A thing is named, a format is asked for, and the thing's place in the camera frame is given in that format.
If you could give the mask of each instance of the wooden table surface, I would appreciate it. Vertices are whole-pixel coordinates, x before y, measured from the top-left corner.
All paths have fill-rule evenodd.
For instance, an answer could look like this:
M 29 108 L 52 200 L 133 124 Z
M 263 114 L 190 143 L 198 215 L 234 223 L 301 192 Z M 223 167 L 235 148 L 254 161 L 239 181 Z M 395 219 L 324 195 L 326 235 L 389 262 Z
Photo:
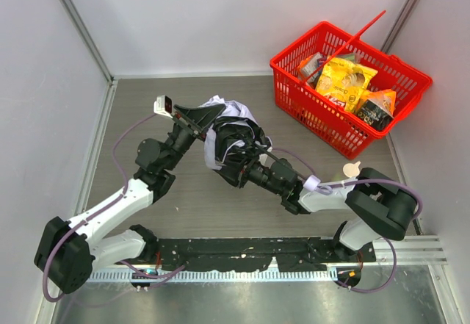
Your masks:
M 133 123 L 153 112 L 158 95 L 174 104 L 196 107 L 214 95 L 247 105 L 273 144 L 298 153 L 314 166 L 318 177 L 330 181 L 349 162 L 315 134 L 279 109 L 274 102 L 271 76 L 210 77 L 120 80 L 112 105 L 88 206 L 122 187 L 123 180 L 111 158 L 116 139 Z M 129 177 L 137 170 L 137 146 L 145 138 L 165 140 L 173 122 L 160 116 L 139 126 L 120 144 L 117 158 Z M 294 168 L 308 170 L 287 157 Z M 371 144 L 357 159 L 362 167 L 376 168 L 398 179 L 385 139 Z M 333 236 L 340 223 L 355 217 L 352 212 L 323 211 L 291 215 L 281 200 L 266 190 L 247 184 L 239 190 L 228 185 L 204 164 L 203 143 L 195 142 L 173 171 L 176 180 L 168 194 L 116 228 L 142 224 L 158 237 L 295 237 Z M 408 230 L 414 234 L 413 227 Z

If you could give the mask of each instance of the plastic basket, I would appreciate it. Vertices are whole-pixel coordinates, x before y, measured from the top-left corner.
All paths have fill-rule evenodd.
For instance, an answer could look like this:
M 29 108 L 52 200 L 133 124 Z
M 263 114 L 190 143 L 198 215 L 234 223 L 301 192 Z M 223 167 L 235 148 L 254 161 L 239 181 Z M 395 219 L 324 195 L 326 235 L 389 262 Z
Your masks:
M 393 121 L 381 132 L 373 129 L 297 78 L 300 61 L 317 52 L 331 55 L 350 38 L 350 34 L 324 21 L 275 56 L 270 65 L 274 70 L 276 104 L 346 158 L 354 159 L 408 116 L 433 80 L 398 57 L 384 54 L 360 39 L 351 42 L 341 53 L 355 52 L 362 57 L 362 65 L 378 70 L 369 90 L 397 92 Z

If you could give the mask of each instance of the basket handle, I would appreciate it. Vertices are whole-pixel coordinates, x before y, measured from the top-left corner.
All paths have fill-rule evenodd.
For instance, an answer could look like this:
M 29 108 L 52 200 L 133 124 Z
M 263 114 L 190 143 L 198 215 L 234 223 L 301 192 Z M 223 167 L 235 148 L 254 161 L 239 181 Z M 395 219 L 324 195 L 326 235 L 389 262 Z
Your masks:
M 300 81 L 301 85 L 304 86 L 305 83 L 306 83 L 315 73 L 317 73 L 320 69 L 322 69 L 323 66 L 326 65 L 328 62 L 330 62 L 332 58 L 338 56 L 339 53 L 340 53 L 341 51 L 343 51 L 343 50 L 346 48 L 346 46 L 348 46 L 351 42 L 353 42 L 354 40 L 358 39 L 364 32 L 366 32 L 366 30 L 367 30 L 368 28 L 370 28 L 376 21 L 378 21 L 379 18 L 380 18 L 382 15 L 385 14 L 385 12 L 386 12 L 385 10 L 383 10 L 382 12 L 380 12 L 380 13 L 379 13 L 374 19 L 372 19 L 364 28 L 362 28 L 361 30 L 359 30 L 359 32 L 358 32 L 356 35 L 352 36 L 346 43 L 343 43 L 341 46 L 339 46 L 339 48 L 335 51 L 335 53 L 332 54 L 331 56 L 329 56 L 329 57 L 327 58 L 327 60 L 326 60 L 321 66 L 319 66 L 315 71 L 313 71 L 307 78 L 305 78 L 305 79 L 303 79 L 303 80 Z

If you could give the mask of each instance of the red shopping basket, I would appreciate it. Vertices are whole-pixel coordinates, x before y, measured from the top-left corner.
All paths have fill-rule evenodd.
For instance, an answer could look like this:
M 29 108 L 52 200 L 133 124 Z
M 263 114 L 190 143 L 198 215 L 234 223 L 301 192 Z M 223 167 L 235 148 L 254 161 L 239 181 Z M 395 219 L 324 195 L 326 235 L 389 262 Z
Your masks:
M 345 112 L 297 78 L 297 66 L 308 56 L 320 52 L 333 54 L 352 36 L 326 21 L 274 57 L 274 93 L 276 104 L 301 122 L 348 159 L 354 159 L 371 142 L 385 137 L 397 122 L 408 116 L 433 83 L 426 74 L 355 39 L 341 52 L 359 54 L 361 64 L 378 70 L 369 90 L 392 89 L 397 92 L 393 121 L 381 132 Z

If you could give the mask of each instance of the white wall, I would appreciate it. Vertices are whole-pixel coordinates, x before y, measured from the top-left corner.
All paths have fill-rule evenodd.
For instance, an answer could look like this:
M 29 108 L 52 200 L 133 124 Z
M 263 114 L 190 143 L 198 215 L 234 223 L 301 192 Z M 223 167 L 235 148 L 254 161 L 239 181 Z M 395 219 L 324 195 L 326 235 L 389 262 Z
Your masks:
M 320 21 L 383 43 L 404 0 L 73 0 L 111 72 L 268 71 L 270 58 Z
M 0 0 L 0 322 L 33 323 L 44 225 L 74 209 L 106 82 L 59 0 Z
M 408 183 L 424 198 L 422 224 L 444 244 L 470 320 L 470 0 L 421 0 L 392 52 L 434 79 L 393 130 Z

